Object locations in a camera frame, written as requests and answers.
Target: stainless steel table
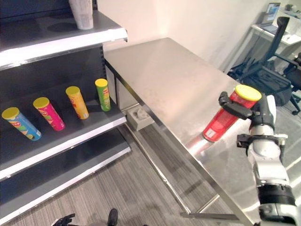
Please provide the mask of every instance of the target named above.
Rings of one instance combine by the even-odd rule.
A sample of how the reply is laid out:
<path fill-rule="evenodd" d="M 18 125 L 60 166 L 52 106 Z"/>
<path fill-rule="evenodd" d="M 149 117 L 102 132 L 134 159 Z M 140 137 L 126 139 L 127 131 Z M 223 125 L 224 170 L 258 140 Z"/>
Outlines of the stainless steel table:
<path fill-rule="evenodd" d="M 239 120 L 205 151 L 190 145 L 219 110 L 220 92 L 231 93 L 237 82 L 169 38 L 106 52 L 105 58 L 114 75 L 235 214 L 203 217 L 238 218 L 249 226 L 258 222 L 259 202 L 251 166 L 245 151 L 236 147 L 236 135 L 248 133 L 250 122 Z"/>

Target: pink pringles can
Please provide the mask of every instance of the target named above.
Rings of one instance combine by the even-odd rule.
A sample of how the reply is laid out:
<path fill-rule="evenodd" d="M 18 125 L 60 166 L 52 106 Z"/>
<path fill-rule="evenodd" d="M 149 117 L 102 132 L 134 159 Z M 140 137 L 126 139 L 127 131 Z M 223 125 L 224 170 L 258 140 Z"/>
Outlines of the pink pringles can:
<path fill-rule="evenodd" d="M 33 106 L 43 115 L 55 131 L 61 131 L 65 124 L 47 97 L 40 97 L 33 102 Z"/>

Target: foot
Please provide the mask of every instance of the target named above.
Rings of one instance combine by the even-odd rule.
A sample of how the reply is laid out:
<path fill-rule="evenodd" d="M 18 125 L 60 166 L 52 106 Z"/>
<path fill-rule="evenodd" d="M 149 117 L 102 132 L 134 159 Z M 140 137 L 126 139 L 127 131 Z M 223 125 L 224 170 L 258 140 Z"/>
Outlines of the foot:
<path fill-rule="evenodd" d="M 113 208 L 113 209 L 111 209 L 111 211 L 109 213 L 107 225 L 115 226 L 115 225 L 117 225 L 117 221 L 118 221 L 118 211 L 117 211 L 117 209 Z"/>

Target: pringles can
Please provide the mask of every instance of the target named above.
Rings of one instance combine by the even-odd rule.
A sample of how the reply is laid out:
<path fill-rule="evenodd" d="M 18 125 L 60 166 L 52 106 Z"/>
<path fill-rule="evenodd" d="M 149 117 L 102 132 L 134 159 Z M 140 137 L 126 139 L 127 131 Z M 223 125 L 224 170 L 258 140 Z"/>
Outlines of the pringles can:
<path fill-rule="evenodd" d="M 61 131 L 65 124 L 47 97 L 40 97 L 33 102 L 33 106 L 41 113 L 55 131 Z"/>
<path fill-rule="evenodd" d="M 6 119 L 17 130 L 23 133 L 28 139 L 36 141 L 41 138 L 41 132 L 20 112 L 17 107 L 10 107 L 2 113 L 2 118 Z"/>
<path fill-rule="evenodd" d="M 89 112 L 83 96 L 81 95 L 80 89 L 77 86 L 70 86 L 66 89 L 66 94 L 68 95 L 79 119 L 87 119 L 89 117 Z"/>
<path fill-rule="evenodd" d="M 98 92 L 100 106 L 104 112 L 111 109 L 108 81 L 106 79 L 97 79 L 95 85 Z"/>
<path fill-rule="evenodd" d="M 237 85 L 230 99 L 246 108 L 251 108 L 261 99 L 261 93 L 252 87 Z M 216 142 L 237 120 L 238 117 L 221 108 L 204 129 L 203 137 L 210 142 Z"/>

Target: laptop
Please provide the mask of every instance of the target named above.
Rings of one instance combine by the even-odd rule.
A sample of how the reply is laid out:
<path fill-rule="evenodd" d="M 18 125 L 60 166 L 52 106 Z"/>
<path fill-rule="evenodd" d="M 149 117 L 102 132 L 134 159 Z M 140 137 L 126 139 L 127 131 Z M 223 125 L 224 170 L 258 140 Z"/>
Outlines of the laptop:
<path fill-rule="evenodd" d="M 258 26 L 265 31 L 268 31 L 272 34 L 276 34 L 278 27 L 273 25 L 273 21 L 276 17 L 279 8 L 280 8 L 280 3 L 270 3 L 267 8 L 267 11 L 263 16 L 262 23 L 259 24 Z"/>

